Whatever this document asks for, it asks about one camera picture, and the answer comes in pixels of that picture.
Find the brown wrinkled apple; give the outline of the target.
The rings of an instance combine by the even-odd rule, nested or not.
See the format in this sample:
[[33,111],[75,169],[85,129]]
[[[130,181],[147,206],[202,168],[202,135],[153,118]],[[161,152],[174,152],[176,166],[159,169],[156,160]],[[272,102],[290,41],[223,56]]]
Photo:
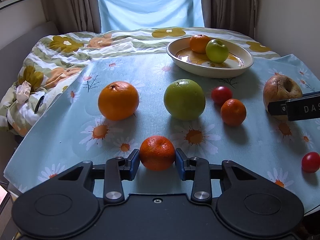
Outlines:
[[297,99],[302,96],[299,85],[286,75],[275,74],[264,85],[263,102],[267,112],[269,112],[267,107],[270,102]]

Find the small orange mandarin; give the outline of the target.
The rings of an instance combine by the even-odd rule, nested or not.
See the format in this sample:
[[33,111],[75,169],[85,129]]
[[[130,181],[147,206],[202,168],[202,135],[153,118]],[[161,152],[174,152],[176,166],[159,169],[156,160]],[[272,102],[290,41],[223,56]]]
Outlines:
[[160,135],[146,138],[139,149],[141,163],[149,170],[163,171],[175,161],[175,149],[169,139]]

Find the red cherry tomato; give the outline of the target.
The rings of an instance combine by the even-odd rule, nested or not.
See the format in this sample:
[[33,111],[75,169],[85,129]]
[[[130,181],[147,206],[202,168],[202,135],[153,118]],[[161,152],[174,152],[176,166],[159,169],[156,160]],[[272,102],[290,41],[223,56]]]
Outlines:
[[233,97],[232,91],[226,86],[219,86],[212,90],[211,98],[215,104],[222,106],[227,100]]

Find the red tomato near edge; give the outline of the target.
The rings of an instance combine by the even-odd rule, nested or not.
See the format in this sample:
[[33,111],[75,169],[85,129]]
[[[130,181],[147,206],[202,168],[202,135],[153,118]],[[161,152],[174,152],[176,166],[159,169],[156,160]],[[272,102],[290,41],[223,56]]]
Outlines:
[[302,170],[307,173],[315,173],[319,170],[320,156],[317,152],[309,152],[302,159]]

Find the large orange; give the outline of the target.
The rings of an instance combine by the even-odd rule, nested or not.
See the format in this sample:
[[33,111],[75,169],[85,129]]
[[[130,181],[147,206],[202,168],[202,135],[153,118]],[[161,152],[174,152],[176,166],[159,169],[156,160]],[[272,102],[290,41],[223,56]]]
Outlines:
[[99,94],[99,111],[105,118],[112,121],[124,120],[132,116],[138,106],[138,91],[125,81],[112,82]]

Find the large green apple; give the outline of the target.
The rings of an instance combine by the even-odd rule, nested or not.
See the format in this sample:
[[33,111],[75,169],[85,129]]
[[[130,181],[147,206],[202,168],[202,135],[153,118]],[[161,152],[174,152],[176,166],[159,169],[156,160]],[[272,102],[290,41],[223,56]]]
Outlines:
[[190,79],[179,79],[165,90],[164,105],[173,118],[190,121],[203,113],[206,98],[198,83]]

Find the light blue daisy tablecloth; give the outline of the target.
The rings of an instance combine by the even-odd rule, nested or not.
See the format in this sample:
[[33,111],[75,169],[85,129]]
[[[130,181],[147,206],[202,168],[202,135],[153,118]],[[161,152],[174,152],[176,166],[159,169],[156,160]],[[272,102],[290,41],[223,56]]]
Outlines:
[[[162,135],[188,157],[239,163],[295,193],[310,212],[319,206],[319,173],[303,172],[301,160],[319,151],[319,120],[282,122],[265,111],[263,87],[274,73],[292,78],[305,93],[319,90],[317,77],[293,55],[256,58],[244,74],[223,80],[190,74],[167,54],[102,59],[87,66],[32,127],[5,178],[25,192],[81,161],[103,164],[126,157],[146,138]],[[193,80],[204,91],[206,107],[196,120],[177,120],[164,106],[166,88],[178,79]],[[101,90],[114,81],[126,81],[139,93],[136,113],[122,121],[107,120],[98,109]],[[240,126],[223,122],[222,106],[211,98],[219,86],[228,87],[232,99],[246,107]]]

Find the small green apple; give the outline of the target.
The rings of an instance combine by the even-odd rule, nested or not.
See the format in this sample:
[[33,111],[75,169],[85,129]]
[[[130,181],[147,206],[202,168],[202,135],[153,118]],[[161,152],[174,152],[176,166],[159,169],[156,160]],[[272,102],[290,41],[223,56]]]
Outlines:
[[229,55],[227,46],[218,39],[213,39],[206,45],[206,55],[214,63],[223,63]]

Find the black remote on bed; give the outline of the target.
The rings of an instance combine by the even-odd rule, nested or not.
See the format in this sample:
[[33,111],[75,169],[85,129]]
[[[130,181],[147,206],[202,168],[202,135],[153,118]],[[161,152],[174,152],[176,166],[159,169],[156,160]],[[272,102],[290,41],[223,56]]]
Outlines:
[[44,98],[46,96],[46,93],[44,93],[38,100],[37,104],[36,104],[36,107],[34,109],[34,113],[37,113],[39,111],[39,108],[42,106],[43,104],[43,101],[44,101]]

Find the orange in bowl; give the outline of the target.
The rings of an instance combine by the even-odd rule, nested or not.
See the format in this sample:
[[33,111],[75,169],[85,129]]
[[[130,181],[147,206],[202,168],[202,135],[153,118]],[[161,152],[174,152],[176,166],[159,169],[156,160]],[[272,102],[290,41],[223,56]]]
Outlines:
[[200,54],[206,53],[206,46],[208,42],[211,40],[211,37],[208,37],[203,34],[196,34],[190,38],[189,47],[192,51]]

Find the cream yellow ceramic bowl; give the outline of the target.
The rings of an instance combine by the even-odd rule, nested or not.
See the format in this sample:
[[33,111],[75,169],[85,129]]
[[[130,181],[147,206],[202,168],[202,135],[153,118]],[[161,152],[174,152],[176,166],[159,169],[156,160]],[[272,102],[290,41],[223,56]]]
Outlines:
[[210,61],[206,54],[199,54],[189,47],[190,37],[179,38],[167,45],[167,54],[181,69],[204,77],[232,78],[243,74],[254,63],[253,56],[241,46],[222,39],[229,50],[228,58],[221,64]]

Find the right brown curtain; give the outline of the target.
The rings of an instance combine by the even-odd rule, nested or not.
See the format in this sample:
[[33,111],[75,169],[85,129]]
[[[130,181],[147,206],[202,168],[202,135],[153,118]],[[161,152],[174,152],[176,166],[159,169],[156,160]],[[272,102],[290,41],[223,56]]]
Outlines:
[[201,0],[206,28],[237,31],[254,37],[257,0]]

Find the brown curtain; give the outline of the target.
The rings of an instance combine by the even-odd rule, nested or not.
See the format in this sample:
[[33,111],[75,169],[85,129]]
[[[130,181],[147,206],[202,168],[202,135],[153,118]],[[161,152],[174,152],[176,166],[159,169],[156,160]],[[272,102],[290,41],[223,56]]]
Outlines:
[[237,31],[254,37],[257,0],[201,0],[206,28]]
[[41,0],[47,21],[62,34],[76,31],[101,32],[98,0]]

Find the floral striped duvet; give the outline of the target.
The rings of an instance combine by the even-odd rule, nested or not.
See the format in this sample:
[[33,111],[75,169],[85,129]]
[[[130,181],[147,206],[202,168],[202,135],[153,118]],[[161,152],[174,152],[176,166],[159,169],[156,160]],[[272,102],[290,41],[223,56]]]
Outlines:
[[[196,34],[229,40],[244,47],[255,57],[272,59],[279,56],[270,48],[236,31],[201,27],[48,35],[33,46],[23,61],[17,81],[1,99],[1,130],[25,137],[53,100],[63,93],[83,68],[95,61],[116,56],[165,53],[171,41]],[[29,99],[19,104],[16,89],[23,81],[31,84],[31,91]],[[34,113],[44,93],[43,104]]]

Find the grey headboard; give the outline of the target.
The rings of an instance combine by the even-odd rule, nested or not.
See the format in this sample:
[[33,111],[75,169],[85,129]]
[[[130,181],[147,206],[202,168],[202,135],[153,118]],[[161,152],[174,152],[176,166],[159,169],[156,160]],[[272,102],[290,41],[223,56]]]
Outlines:
[[1,98],[3,98],[11,85],[17,81],[18,72],[22,68],[23,61],[31,52],[33,46],[41,38],[57,34],[59,34],[59,31],[56,25],[53,22],[46,22],[16,38],[1,49]]

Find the light blue window cloth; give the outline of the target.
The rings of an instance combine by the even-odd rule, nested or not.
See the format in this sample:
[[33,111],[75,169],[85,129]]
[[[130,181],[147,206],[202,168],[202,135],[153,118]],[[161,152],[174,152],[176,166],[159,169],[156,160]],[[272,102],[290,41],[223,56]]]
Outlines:
[[101,30],[204,27],[201,0],[98,0]]

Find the left brown curtain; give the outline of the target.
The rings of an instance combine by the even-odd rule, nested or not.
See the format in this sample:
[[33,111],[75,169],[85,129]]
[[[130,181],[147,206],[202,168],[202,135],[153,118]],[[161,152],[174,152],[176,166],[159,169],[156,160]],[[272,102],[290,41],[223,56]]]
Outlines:
[[47,21],[62,34],[76,31],[101,32],[98,0],[41,0]]

